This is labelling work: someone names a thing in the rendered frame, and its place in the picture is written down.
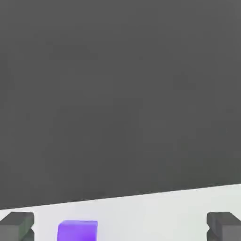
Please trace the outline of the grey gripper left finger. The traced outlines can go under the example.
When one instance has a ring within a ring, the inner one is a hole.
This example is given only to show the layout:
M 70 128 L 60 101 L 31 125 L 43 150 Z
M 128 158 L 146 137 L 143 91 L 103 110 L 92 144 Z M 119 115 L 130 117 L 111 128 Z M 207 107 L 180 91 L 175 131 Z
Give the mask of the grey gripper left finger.
M 34 241 L 34 214 L 10 212 L 0 220 L 0 241 Z

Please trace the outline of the small purple cube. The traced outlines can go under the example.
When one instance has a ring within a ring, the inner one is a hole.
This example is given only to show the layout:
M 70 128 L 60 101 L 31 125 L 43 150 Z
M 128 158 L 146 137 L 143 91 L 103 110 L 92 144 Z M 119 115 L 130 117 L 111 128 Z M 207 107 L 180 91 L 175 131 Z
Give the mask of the small purple cube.
M 57 241 L 97 241 L 97 226 L 97 221 L 63 221 L 58 226 Z

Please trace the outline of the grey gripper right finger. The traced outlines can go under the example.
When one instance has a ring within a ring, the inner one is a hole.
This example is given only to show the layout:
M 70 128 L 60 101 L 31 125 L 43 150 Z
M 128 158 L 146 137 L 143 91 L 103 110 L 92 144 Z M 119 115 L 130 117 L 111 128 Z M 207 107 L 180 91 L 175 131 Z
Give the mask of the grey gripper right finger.
M 241 220 L 231 212 L 207 214 L 207 241 L 241 241 Z

